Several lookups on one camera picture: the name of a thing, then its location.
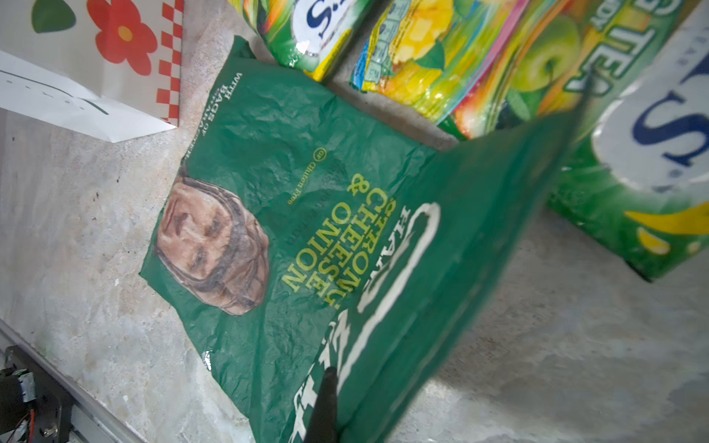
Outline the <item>green Fox's spring tea bag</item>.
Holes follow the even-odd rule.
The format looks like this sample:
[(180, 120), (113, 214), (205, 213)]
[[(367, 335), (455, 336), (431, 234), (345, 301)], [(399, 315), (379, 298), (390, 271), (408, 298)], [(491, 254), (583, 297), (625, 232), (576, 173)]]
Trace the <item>green Fox's spring tea bag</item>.
[(603, 1), (579, 68), (595, 90), (549, 206), (653, 282), (708, 245), (708, 5)]

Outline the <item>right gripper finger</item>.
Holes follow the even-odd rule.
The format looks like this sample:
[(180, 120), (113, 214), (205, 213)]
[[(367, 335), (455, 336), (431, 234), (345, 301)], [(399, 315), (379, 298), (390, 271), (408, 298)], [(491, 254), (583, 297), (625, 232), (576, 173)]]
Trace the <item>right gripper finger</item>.
[(338, 375), (335, 367), (326, 369), (310, 418), (304, 443), (338, 443), (337, 420)]

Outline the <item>green Real crisps bag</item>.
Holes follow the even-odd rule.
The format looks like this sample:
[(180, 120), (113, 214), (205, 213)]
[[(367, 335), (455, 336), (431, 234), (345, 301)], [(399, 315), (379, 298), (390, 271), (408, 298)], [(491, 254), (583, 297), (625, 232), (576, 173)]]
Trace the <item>green Real crisps bag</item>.
[(142, 278), (258, 442), (380, 442), (492, 294), (585, 107), (438, 151), (234, 38)]

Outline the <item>white paper bag with flower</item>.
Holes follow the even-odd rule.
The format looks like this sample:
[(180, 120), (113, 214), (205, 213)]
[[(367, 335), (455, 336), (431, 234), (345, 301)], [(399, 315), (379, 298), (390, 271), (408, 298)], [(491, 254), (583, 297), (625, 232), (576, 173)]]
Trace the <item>white paper bag with flower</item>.
[(109, 142), (177, 128), (185, 6), (2, 2), (2, 109)]

